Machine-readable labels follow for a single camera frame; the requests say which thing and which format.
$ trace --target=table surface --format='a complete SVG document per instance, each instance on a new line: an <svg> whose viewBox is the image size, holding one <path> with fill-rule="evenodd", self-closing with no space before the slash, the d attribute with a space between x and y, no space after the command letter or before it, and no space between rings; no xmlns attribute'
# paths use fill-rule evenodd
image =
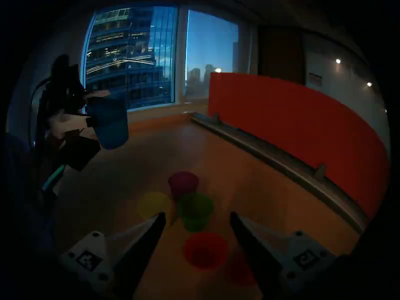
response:
<svg viewBox="0 0 400 300"><path fill-rule="evenodd" d="M122 147L102 149L81 172L65 172L55 217L60 253L93 230L111 236L142 222L138 199L146 192L169 195L168 177L181 170L195 173L198 191L213 199L204 231L224 237L230 253L238 248L229 225L232 211L282 234L302 230L336 255L349 253L359 237L285 175L178 115L131 124ZM190 236L180 219L164 229L134 299L261 299L256 285L227 282L224 266L194 270L182 255Z"/></svg>

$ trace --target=blue sky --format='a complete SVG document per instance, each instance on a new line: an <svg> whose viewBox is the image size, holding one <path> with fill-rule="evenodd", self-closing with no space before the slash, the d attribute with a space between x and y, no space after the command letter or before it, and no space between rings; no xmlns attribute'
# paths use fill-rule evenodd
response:
<svg viewBox="0 0 400 300"><path fill-rule="evenodd" d="M224 19L190 10L186 46L186 70L212 64L222 72L232 72L233 44L239 38L238 25Z"/></svg>

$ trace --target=white wall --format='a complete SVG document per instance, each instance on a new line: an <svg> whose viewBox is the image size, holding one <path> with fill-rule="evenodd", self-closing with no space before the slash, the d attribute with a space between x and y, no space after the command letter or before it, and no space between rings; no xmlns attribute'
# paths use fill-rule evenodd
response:
<svg viewBox="0 0 400 300"><path fill-rule="evenodd" d="M390 132L384 101L372 74L363 69L368 67L340 50L336 57L341 58L341 63L337 64L331 53L309 47L307 39L304 43L306 86L336 99L358 114L375 130L390 157ZM309 73L321 76L322 85L310 81ZM372 87L367 86L368 81L372 82Z"/></svg>

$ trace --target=office building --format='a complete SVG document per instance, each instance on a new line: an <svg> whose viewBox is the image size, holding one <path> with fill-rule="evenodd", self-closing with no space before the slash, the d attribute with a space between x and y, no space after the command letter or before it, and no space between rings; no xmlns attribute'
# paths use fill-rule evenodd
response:
<svg viewBox="0 0 400 300"><path fill-rule="evenodd" d="M86 53L86 88L110 90L127 109L173 101L174 7L129 7L99 13Z"/></svg>

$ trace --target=red divider panel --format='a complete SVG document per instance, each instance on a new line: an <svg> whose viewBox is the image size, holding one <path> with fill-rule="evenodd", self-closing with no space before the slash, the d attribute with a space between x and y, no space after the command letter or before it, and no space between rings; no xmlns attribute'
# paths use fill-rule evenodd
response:
<svg viewBox="0 0 400 300"><path fill-rule="evenodd" d="M277 78L212 73L208 114L215 113L313 168L326 164L326 177L370 218L376 214L390 162L375 131L345 105Z"/></svg>

